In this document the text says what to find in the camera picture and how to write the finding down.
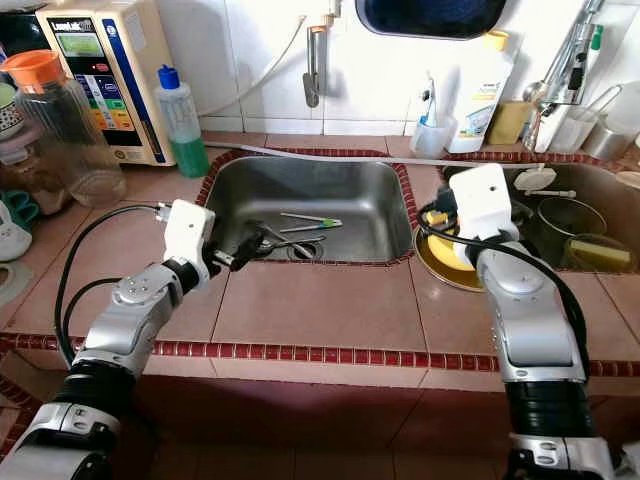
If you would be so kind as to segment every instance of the display screen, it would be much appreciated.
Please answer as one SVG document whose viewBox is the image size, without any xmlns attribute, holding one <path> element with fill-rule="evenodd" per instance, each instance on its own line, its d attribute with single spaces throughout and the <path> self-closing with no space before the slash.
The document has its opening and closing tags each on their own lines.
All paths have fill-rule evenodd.
<svg viewBox="0 0 640 480">
<path fill-rule="evenodd" d="M 104 57 L 95 33 L 56 33 L 65 57 Z"/>
</svg>

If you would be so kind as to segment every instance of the tiled countertop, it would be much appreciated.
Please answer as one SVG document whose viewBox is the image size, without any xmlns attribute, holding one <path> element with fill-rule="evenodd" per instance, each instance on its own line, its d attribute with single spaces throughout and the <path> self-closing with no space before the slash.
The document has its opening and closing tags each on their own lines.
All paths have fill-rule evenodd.
<svg viewBox="0 0 640 480">
<path fill-rule="evenodd" d="M 407 137 L 210 134 L 267 147 L 371 149 L 409 156 Z M 210 149 L 210 158 L 223 151 Z M 428 166 L 407 166 L 418 206 L 440 184 Z M 131 202 L 195 200 L 201 180 L 175 169 L 128 167 Z M 5 338 L 41 368 L 61 368 L 52 311 L 71 240 L 102 211 L 77 204 L 41 222 L 23 261 L 29 290 L 0 310 Z M 140 271 L 163 252 L 163 225 L 134 212 L 101 225 L 83 243 L 67 289 Z M 640 395 L 640 276 L 563 273 L 587 320 L 596 362 L 592 390 Z M 78 304 L 71 334 L 86 335 L 109 286 Z M 435 279 L 414 256 L 388 267 L 253 262 L 223 271 L 185 298 L 159 335 L 146 373 L 353 385 L 427 386 L 499 391 L 486 299 Z"/>
</svg>

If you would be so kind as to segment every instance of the sink basin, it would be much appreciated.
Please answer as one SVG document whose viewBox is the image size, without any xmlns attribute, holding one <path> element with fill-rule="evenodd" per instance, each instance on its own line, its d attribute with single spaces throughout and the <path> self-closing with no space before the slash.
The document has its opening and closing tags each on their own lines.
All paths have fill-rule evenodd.
<svg viewBox="0 0 640 480">
<path fill-rule="evenodd" d="M 276 231 L 317 223 L 281 212 L 342 220 L 338 228 L 284 234 L 292 240 L 326 235 L 304 245 L 315 250 L 316 260 L 387 262 L 411 249 L 400 181 L 393 168 L 379 162 L 242 157 L 220 169 L 206 207 L 217 216 L 212 239 L 226 252 L 234 252 L 255 229 L 254 220 Z M 298 255 L 286 247 L 268 258 L 301 260 Z"/>
<path fill-rule="evenodd" d="M 596 209 L 607 223 L 606 236 L 622 242 L 640 257 L 640 191 L 618 182 L 615 174 L 603 168 L 579 163 L 551 163 L 558 176 L 546 190 L 575 190 L 576 200 L 584 202 Z M 447 167 L 444 170 L 445 180 L 463 170 L 458 167 Z M 505 170 L 507 185 L 512 200 L 516 200 L 533 212 L 537 212 L 538 204 L 548 197 L 524 195 L 513 187 L 513 181 L 524 170 Z M 564 267 L 564 241 L 549 236 L 549 229 L 536 214 L 520 228 L 522 237 L 537 249 L 541 258 L 552 267 Z"/>
</svg>

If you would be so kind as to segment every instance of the yellow cap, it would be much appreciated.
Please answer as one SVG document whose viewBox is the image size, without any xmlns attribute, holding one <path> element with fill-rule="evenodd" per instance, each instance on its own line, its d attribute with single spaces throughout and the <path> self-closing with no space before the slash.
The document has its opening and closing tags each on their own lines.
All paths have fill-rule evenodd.
<svg viewBox="0 0 640 480">
<path fill-rule="evenodd" d="M 500 30 L 491 30 L 482 38 L 484 39 L 485 48 L 492 48 L 493 50 L 502 52 L 507 48 L 509 34 Z"/>
</svg>

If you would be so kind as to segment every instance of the drain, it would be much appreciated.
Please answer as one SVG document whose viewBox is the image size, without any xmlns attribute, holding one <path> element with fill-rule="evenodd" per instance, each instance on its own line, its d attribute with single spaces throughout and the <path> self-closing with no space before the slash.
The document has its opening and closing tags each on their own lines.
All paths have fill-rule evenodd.
<svg viewBox="0 0 640 480">
<path fill-rule="evenodd" d="M 322 245 L 317 243 L 298 243 L 302 248 L 313 255 L 313 258 L 307 258 L 293 247 L 287 247 L 287 255 L 291 260 L 317 260 L 322 257 Z"/>
</svg>

